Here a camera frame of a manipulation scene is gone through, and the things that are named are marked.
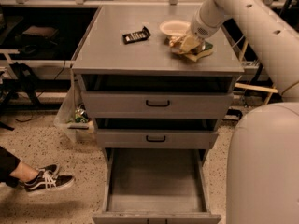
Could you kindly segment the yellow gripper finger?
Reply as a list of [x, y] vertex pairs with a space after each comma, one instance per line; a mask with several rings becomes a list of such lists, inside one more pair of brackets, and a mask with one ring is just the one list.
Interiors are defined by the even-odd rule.
[[202, 40], [197, 35], [187, 33], [181, 41], [180, 50], [183, 52], [189, 52], [190, 50], [200, 46], [201, 43]]

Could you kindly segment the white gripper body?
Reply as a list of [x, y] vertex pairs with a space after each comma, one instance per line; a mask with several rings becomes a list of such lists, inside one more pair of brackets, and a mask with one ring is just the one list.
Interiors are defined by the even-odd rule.
[[190, 30], [202, 39], [213, 36], [223, 24], [223, 10], [200, 7], [192, 17]]

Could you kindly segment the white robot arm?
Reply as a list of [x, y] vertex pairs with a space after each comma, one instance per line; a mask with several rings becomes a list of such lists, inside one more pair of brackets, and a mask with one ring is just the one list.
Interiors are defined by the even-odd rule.
[[234, 19], [278, 89], [279, 103], [235, 126], [227, 160], [226, 224], [299, 224], [299, 36], [261, 0], [206, 0], [191, 21], [208, 38]]

